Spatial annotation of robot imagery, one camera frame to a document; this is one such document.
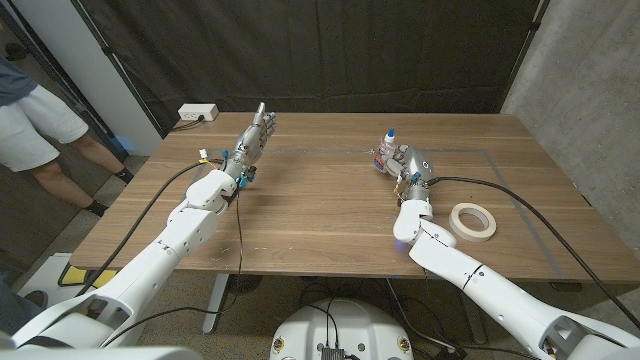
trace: electrical outlet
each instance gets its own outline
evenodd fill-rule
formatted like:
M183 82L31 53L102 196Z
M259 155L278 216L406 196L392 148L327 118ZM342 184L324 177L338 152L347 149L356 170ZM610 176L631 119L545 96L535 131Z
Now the electrical outlet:
M178 114L182 120L195 121L204 116L205 121L213 121L218 116L218 107L216 104L182 104Z

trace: white glue bottle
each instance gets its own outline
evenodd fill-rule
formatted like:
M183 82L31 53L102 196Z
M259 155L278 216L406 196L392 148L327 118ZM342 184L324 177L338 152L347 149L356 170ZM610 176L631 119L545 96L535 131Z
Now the white glue bottle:
M393 135L394 131L393 128L391 128L389 133L385 135L383 139L380 139L380 148L378 148L376 158L373 160L376 168L383 173L387 172L387 160L391 159L396 151L395 137Z

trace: yellow object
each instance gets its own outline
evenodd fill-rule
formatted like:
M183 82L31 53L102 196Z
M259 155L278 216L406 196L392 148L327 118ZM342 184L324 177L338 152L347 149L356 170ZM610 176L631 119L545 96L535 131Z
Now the yellow object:
M100 274L100 276L98 276L96 281L93 282L93 286L95 286L96 288L104 286L104 284L113 279L113 277L116 276L117 273L118 272L115 270L105 270L102 274Z
M93 282L93 286L99 288L104 286L109 280L113 279L118 272L115 270L105 270L96 281ZM67 267L60 275L60 280L58 281L59 286L69 286L69 285L84 285L87 279L87 270L78 269L75 266L71 266L67 264Z
M81 285L84 284L84 277L87 270L80 270L75 266L68 266L62 273L60 285Z
M207 164L209 164L209 165L213 166L213 167L214 167L214 168L216 168L216 169L218 168L218 165L216 165L216 164L212 163L211 161L209 161L209 160L207 160L207 159L200 159L200 162L201 162L201 163L207 163Z

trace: wall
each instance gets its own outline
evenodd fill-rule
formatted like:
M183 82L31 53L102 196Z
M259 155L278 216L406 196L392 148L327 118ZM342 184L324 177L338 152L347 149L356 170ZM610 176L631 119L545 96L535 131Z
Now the wall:
M71 2L13 3L129 154L151 155L162 138Z
M640 1L551 1L502 108L638 259L639 64Z

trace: robotic arm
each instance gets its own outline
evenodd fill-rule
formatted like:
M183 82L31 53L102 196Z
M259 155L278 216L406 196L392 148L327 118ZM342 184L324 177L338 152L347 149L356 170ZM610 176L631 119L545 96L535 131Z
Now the robotic arm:
M433 168L410 146L399 146L396 158L395 163L388 161L387 170L397 176L398 183L401 179L407 182L399 194L402 205L393 228L396 239L412 244L409 256L416 263L460 288L531 355L540 359L622 359L627 358L625 349L640 346L640 339L615 326L537 300L457 250L456 238L430 221L433 213L426 181L433 177Z
M239 188L253 180L253 164L275 131L275 122L275 114L264 115L261 103L222 170L211 171L187 189L186 199L171 212L166 228L151 244L105 286L43 311L12 337L15 346L25 349L53 342L98 348L150 315L180 260L211 238ZM133 328L108 347L134 345L143 328Z

